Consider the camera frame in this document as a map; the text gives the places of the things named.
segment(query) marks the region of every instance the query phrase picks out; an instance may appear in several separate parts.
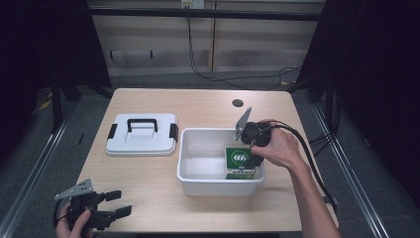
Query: person's hand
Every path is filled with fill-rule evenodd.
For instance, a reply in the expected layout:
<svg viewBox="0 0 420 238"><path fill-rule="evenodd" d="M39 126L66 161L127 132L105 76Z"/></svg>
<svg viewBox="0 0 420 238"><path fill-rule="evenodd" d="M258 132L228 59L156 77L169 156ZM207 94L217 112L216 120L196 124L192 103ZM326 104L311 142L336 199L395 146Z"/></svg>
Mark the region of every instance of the person's hand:
<svg viewBox="0 0 420 238"><path fill-rule="evenodd" d="M85 210L83 213L81 213L79 218L77 218L76 222L74 223L73 229L70 231L67 217L65 217L67 213L67 208L69 206L70 204L68 203L59 211L59 217L62 217L62 219L60 219L58 221L58 224L56 225L55 234L57 238L80 238L81 230L86 224L86 222L89 220L90 210ZM92 229L89 229L85 236L92 237Z"/></svg>
<svg viewBox="0 0 420 238"><path fill-rule="evenodd" d="M275 122L269 123L271 126L277 125ZM286 133L279 128L271 130L271 140L266 147L252 145L251 153L262 156L273 164L287 169L303 162L297 140L291 133Z"/></svg>

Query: metal bar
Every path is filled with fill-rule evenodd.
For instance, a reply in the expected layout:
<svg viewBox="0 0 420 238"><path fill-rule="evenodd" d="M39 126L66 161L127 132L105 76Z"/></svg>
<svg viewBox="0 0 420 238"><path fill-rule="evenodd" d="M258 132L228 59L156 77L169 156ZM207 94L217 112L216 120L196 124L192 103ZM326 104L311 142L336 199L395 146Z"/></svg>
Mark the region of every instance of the metal bar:
<svg viewBox="0 0 420 238"><path fill-rule="evenodd" d="M279 13L250 12L206 9L174 9L174 8L33 8L38 13L48 14L89 14L98 16L142 16L142 17L182 17L182 18L224 18L224 19L256 19L318 22L323 17L317 13Z"/></svg>
<svg viewBox="0 0 420 238"><path fill-rule="evenodd" d="M53 152L58 145L59 140L62 137L62 134L65 131L67 126L68 119L71 117L76 104L72 103L72 106L69 108L69 112L65 119L62 121L61 125L57 128L56 132L52 134L47 142L44 150L41 152L41 155L38 158L37 163L32 169L31 173L28 176L24 186L20 190L15 202L11 205L8 212L3 218L2 223L0 224L0 237L1 238L10 238L12 237L15 229L22 218L22 215L25 212L26 207L28 206L32 195L38 185L38 182L41 179L44 171L47 168L47 165L53 155Z"/></svg>
<svg viewBox="0 0 420 238"><path fill-rule="evenodd" d="M330 135L331 131L325 121L324 112L321 109L319 104L314 105L315 114L317 119L324 131L325 135ZM368 225L370 226L371 231L373 232L374 237L377 238L389 238L389 235L386 232L386 229L378 215L376 209L370 202L368 195L366 194L363 186L361 185L358 176L352 168L352 165L349 162L346 154L343 151L337 138L330 140L331 149L336 156L337 162L339 163L350 188L352 189L353 194L358 201L359 206L361 207L362 213L364 214Z"/></svg>

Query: black handle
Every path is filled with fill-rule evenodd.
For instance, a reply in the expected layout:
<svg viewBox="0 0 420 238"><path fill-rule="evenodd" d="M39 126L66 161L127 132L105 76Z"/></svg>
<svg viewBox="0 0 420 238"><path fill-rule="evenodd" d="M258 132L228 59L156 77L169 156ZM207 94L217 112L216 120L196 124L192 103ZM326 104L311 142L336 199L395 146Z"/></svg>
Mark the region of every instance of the black handle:
<svg viewBox="0 0 420 238"><path fill-rule="evenodd" d="M128 119L127 126L129 127L129 132L132 132L132 123L154 123L155 125L155 132L158 131L158 121L157 119Z"/></svg>

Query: white storage box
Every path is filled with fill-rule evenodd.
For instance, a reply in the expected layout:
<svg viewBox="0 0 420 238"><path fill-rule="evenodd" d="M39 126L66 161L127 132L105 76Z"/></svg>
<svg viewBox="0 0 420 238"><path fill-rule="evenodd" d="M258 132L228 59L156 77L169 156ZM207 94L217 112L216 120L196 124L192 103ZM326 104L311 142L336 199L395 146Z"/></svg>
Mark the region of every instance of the white storage box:
<svg viewBox="0 0 420 238"><path fill-rule="evenodd" d="M177 176L187 195L248 196L265 179L263 163L254 179L226 179L225 148L248 148L235 141L234 129L187 128L182 131Z"/></svg>
<svg viewBox="0 0 420 238"><path fill-rule="evenodd" d="M170 156L177 141L176 123L173 114L119 114L106 151L110 156Z"/></svg>

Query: black cord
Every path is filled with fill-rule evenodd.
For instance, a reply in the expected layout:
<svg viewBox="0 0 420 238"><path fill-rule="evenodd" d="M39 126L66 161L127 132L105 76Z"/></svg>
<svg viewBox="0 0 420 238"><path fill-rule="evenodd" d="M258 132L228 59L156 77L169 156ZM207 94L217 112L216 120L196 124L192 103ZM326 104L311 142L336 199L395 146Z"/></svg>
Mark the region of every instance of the black cord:
<svg viewBox="0 0 420 238"><path fill-rule="evenodd" d="M212 81L212 82L225 82L225 83L227 83L227 84L230 84L230 85L232 85L232 86L235 86L235 87L239 87L239 88L241 88L241 89L245 89L245 90L253 90L252 88L246 88L246 87L243 87L243 86L241 86L241 85L238 85L238 84L235 84L235 83L232 83L232 82L230 82L229 80L234 80L234 79L245 79L245 78L271 78L271 77L279 77L279 81L278 81L278 83L276 83L274 86L272 86L272 87L269 87L269 88L266 88L266 89L263 89L263 90L273 90L273 89L275 89L276 87L278 87L279 85L281 85L281 82L282 82L282 80L281 80L281 77L283 76L283 75L286 75L286 74L288 74L288 73L291 73L291 72L293 72L293 71L295 71L295 70L300 70L301 69L301 66L298 66L298 67L284 67L284 68L282 68L282 69L280 69L279 71L278 71L278 73L276 73L276 74L271 74L271 75L257 75L257 76L252 76L252 75L250 75L250 76L237 76L237 77L226 77L226 78L219 78L219 77L213 77L213 76L206 76L206 75L203 75L199 70L198 70L198 68L197 68L197 65L195 64L195 59L194 59L194 50L193 50L193 47L192 47L192 40L191 40L191 20L190 20L190 18L187 18L187 23L188 23L188 43L189 43L189 60L190 60L190 65L191 65L191 68L192 68L192 70L198 75L198 76L200 76L200 77L202 77L202 78L204 78L204 79L206 79L206 80L208 80L208 81Z"/></svg>
<svg viewBox="0 0 420 238"><path fill-rule="evenodd" d="M58 208L59 208L59 205L60 204L61 204L61 200L58 200L55 203L55 207L53 209L53 213L52 213L52 225L53 225L53 228L56 228L56 226L58 225L58 222L65 217L65 216L62 216L60 218L56 218L56 215L58 213Z"/></svg>
<svg viewBox="0 0 420 238"><path fill-rule="evenodd" d="M297 140L300 142L300 144L303 147L303 150L306 154L306 157L308 158L308 162L309 162L309 166L311 167L311 170L314 174L314 177L316 179L316 181L318 182L319 186L321 187L321 189L324 191L325 195L327 196L327 198L330 200L330 204L333 206L334 212L337 214L337 204L334 201L333 196L330 194L330 192L328 191L327 187L324 185L324 183L321 180L321 177L318 174L318 171L316 170L315 164L314 164L314 160L309 152L309 148L305 143L305 140L303 140L303 137L299 134L298 131L296 131L295 129L291 128L290 126L286 125L283 122L279 122L279 121L270 121L270 122L277 122L280 123L281 125L275 125L275 126L270 126L267 127L263 130L261 130L259 132L259 134L262 134L263 132L267 131L267 130L271 130L273 128L282 128L285 129L289 132L291 132L296 138Z"/></svg>

